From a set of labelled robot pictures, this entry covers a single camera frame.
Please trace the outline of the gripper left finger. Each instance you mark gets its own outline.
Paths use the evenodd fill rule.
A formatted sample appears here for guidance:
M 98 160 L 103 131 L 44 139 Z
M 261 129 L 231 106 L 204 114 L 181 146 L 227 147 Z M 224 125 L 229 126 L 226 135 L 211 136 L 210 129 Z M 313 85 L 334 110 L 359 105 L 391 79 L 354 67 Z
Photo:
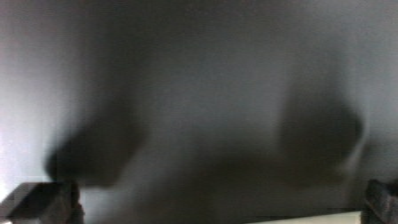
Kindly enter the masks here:
M 84 224 L 73 182 L 25 182 L 0 202 L 0 224 Z

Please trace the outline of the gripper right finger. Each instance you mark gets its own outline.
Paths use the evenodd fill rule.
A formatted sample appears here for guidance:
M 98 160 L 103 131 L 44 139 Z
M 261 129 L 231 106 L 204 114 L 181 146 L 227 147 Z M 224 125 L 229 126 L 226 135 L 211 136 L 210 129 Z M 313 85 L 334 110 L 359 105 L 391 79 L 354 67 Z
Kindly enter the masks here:
M 398 224 L 398 183 L 368 182 L 361 224 Z

